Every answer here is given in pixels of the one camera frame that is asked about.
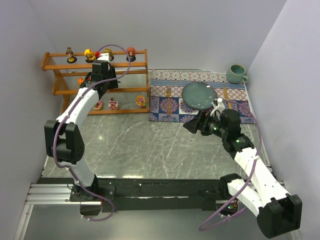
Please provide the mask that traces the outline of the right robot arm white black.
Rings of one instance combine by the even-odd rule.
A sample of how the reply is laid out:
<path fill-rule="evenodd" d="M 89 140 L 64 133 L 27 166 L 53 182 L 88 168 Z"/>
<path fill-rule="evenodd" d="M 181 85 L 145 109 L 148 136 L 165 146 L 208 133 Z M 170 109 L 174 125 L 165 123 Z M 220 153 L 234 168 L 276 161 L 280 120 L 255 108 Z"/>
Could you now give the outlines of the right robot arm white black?
<path fill-rule="evenodd" d="M 248 179 L 237 174 L 221 177 L 220 193 L 230 201 L 241 201 L 255 216 L 262 234 L 268 238 L 298 230 L 301 226 L 301 198 L 291 195 L 273 176 L 259 156 L 252 141 L 241 132 L 239 113 L 225 109 L 211 114 L 199 111 L 184 123 L 189 132 L 203 136 L 215 135 L 232 159 L 244 170 Z"/>

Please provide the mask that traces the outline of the red hair doll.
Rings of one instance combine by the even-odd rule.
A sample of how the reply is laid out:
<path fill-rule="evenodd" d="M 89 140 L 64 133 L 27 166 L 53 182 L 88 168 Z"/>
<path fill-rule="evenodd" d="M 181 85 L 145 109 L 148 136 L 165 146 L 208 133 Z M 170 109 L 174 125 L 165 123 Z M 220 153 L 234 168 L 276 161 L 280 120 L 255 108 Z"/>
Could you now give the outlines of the red hair doll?
<path fill-rule="evenodd" d="M 126 57 L 127 62 L 134 62 L 136 60 L 136 49 L 134 47 L 128 47 L 126 53 L 128 54 Z"/>

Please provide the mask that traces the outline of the strawberry cake slice toy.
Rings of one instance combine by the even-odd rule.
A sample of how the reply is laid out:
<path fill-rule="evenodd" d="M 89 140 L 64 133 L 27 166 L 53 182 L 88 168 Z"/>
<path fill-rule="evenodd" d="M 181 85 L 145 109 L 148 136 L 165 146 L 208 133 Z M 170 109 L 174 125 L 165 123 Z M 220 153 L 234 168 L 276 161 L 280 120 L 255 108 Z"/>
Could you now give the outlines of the strawberry cake slice toy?
<path fill-rule="evenodd" d="M 119 104 L 113 97 L 111 97 L 109 102 L 108 102 L 108 107 L 109 107 L 110 110 L 118 110 L 119 109 Z"/>

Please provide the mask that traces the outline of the orange fox toy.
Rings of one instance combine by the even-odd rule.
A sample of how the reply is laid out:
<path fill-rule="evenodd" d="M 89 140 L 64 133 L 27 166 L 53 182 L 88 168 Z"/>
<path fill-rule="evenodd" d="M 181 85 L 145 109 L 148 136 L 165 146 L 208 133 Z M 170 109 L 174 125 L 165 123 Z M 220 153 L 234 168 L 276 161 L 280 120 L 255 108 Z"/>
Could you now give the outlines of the orange fox toy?
<path fill-rule="evenodd" d="M 83 82 L 84 82 L 84 79 L 83 79 L 82 77 L 80 77 L 80 78 L 77 79 L 77 84 L 78 84 L 79 87 L 81 86 L 81 84 L 82 84 Z"/>

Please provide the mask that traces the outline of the yellow hair doll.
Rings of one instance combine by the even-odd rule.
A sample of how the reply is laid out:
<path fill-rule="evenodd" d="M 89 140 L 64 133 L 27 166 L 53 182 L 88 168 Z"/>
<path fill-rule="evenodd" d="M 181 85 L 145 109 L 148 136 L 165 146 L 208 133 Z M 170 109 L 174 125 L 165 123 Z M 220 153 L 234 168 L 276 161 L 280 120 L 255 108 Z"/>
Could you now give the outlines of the yellow hair doll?
<path fill-rule="evenodd" d="M 90 48 L 87 48 L 84 51 L 84 56 L 85 56 L 86 63 L 92 63 L 93 61 L 96 60 L 96 54 Z"/>

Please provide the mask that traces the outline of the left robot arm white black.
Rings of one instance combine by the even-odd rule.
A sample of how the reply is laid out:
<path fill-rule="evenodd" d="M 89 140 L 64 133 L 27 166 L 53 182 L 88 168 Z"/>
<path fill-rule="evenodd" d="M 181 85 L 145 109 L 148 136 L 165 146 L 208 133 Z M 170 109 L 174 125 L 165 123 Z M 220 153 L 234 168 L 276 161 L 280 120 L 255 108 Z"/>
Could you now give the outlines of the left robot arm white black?
<path fill-rule="evenodd" d="M 80 126 L 107 90 L 117 87 L 115 68 L 108 61 L 94 61 L 92 71 L 81 83 L 70 106 L 56 120 L 48 120 L 44 125 L 47 155 L 54 159 L 58 168 L 66 168 L 78 186 L 91 187 L 95 180 L 83 159 L 85 144 Z"/>

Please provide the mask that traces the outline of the pink bear strawberry toy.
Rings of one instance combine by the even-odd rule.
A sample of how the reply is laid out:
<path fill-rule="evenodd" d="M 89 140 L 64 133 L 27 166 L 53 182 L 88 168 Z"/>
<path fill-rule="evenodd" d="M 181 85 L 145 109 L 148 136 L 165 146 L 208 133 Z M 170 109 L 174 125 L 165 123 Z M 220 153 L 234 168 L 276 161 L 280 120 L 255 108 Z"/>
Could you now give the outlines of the pink bear strawberry toy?
<path fill-rule="evenodd" d="M 98 101 L 94 106 L 93 106 L 93 109 L 95 111 L 100 111 L 101 109 L 103 108 L 103 102 L 100 100 Z"/>

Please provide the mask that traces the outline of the brown bun hair doll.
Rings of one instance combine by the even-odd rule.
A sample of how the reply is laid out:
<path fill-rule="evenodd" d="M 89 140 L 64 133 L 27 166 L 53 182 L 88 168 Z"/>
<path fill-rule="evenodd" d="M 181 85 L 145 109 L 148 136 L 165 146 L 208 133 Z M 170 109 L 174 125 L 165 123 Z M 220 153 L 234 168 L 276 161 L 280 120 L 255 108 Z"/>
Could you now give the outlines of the brown bun hair doll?
<path fill-rule="evenodd" d="M 77 58 L 74 56 L 74 52 L 72 51 L 71 47 L 67 47 L 65 55 L 67 56 L 67 63 L 74 64 L 77 62 Z"/>

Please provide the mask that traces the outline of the pink bear flower toy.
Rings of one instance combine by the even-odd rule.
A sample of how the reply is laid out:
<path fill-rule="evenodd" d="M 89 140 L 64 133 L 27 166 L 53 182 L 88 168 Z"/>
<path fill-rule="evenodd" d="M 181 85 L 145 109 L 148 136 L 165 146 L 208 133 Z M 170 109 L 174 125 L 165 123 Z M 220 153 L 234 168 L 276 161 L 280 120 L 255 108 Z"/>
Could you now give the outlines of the pink bear flower toy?
<path fill-rule="evenodd" d="M 136 104 L 140 109 L 146 108 L 146 99 L 143 95 L 138 95 L 135 99 Z"/>

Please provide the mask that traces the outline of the blonde hair pink doll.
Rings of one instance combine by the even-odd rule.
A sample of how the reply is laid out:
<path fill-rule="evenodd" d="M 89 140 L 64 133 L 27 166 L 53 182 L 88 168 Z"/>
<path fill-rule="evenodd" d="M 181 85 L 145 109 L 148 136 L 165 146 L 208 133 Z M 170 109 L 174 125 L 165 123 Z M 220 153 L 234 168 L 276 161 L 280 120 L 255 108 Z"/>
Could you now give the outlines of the blonde hair pink doll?
<path fill-rule="evenodd" d="M 104 53 L 104 54 L 106 54 L 106 53 L 109 54 L 109 60 L 110 60 L 110 61 L 113 61 L 113 60 L 114 60 L 114 54 L 113 54 L 113 52 L 112 52 L 112 50 L 111 50 L 110 48 L 105 48 L 105 49 L 103 50 L 103 53 Z"/>

